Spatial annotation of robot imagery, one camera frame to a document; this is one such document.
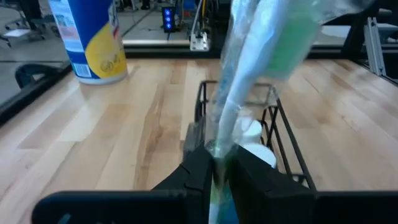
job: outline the wooden tabletop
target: wooden tabletop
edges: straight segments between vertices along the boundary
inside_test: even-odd
[[[0,129],[0,223],[28,223],[34,203],[60,190],[151,189],[178,166],[199,83],[218,79],[218,61],[128,67],[113,85],[71,74]],[[281,101],[318,189],[398,188],[397,96],[349,61],[296,70]],[[300,172],[292,146],[285,150]]]

